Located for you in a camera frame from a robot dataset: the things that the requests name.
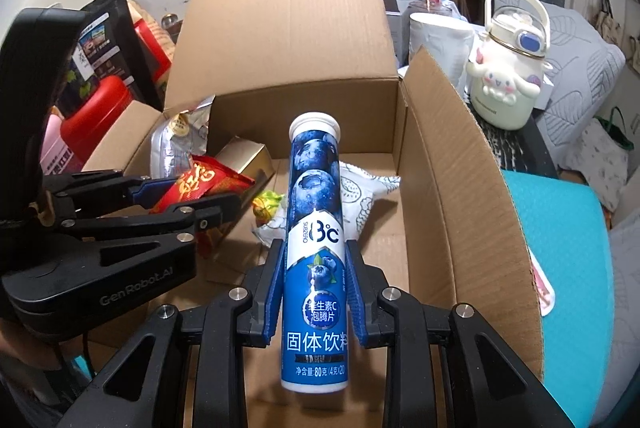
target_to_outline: blue gripper pad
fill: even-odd
[[[272,244],[271,249],[276,249],[276,246]],[[280,249],[278,250],[275,267],[273,267],[273,278],[271,278],[271,282],[269,284],[267,300],[264,303],[264,328],[262,329],[262,336],[267,345],[271,342],[271,338],[273,338],[276,333],[276,326],[278,325],[278,314],[280,313],[280,302],[282,301],[282,291],[284,288],[284,264],[286,252],[287,246],[282,242]],[[264,271],[267,270],[271,270],[269,257],[267,257],[267,262],[264,267]]]
[[[353,267],[353,259],[351,257],[351,251],[349,250],[349,242],[347,242],[344,247],[347,275],[347,303],[351,310],[351,323],[353,325],[353,332],[360,342],[360,345],[365,347],[369,339],[369,333],[367,332],[366,326],[364,300],[362,299],[360,285],[358,284],[358,277],[356,276],[356,271]]]
[[[175,178],[155,179],[144,181],[136,192],[130,191],[130,197],[133,204],[139,204],[146,210],[150,210],[167,190],[175,184]]]

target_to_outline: person's hand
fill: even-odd
[[[65,359],[82,353],[82,337],[60,344]],[[19,324],[0,318],[0,354],[6,354],[24,364],[41,370],[59,370],[58,358],[50,345],[29,334]]]

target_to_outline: red packaging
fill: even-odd
[[[62,122],[60,135],[83,164],[132,100],[119,77],[107,76],[86,103]]]
[[[158,201],[151,213],[162,213],[176,202],[194,201],[218,193],[241,194],[255,184],[253,179],[236,173],[213,157],[194,155],[191,169],[183,173]]]
[[[158,88],[158,85],[162,85],[159,83],[160,78],[171,68],[171,60],[166,56],[153,32],[142,18],[133,24],[133,27],[140,41],[146,46],[146,50],[142,49],[142,51],[145,55],[146,65],[151,71],[151,78]]]

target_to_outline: snack bag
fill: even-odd
[[[209,115],[214,96],[162,122],[151,136],[152,179],[177,177],[191,166],[191,156],[207,150]]]
[[[213,157],[192,156],[193,165],[183,173],[153,207],[151,213],[162,213],[176,202],[194,201],[218,193],[241,194],[255,181],[220,164]]]
[[[357,166],[339,162],[340,200],[342,201],[342,223],[344,238],[357,240],[369,218],[373,202],[400,187],[400,177],[378,177]],[[287,234],[287,199],[282,199],[270,220],[261,224],[254,235],[267,248],[276,238],[285,239]]]

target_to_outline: plastic bag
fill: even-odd
[[[369,218],[373,202],[400,187],[400,177],[377,177],[362,168],[340,161],[340,198],[345,240],[357,240]],[[282,199],[275,216],[254,229],[254,235],[268,248],[276,238],[287,236],[287,199]]]
[[[196,201],[208,195],[235,193],[241,195],[255,181],[242,175],[213,157],[192,156],[193,166],[180,175],[173,186],[156,202],[152,214],[162,213],[171,204]]]
[[[94,0],[82,10],[90,13],[91,23],[79,43],[98,79],[118,76],[136,100],[162,111],[127,0]]]
[[[402,34],[402,52],[400,53],[402,57],[398,58],[398,62],[401,65],[407,65],[408,63],[410,17],[416,12],[439,14],[466,21],[466,18],[460,14],[456,4],[451,0],[412,0],[409,2],[408,7],[402,13],[401,20],[401,26],[406,30]]]
[[[177,177],[191,167],[190,156],[204,155],[209,136],[209,115],[214,96],[196,108],[163,122],[151,136],[152,179]]]

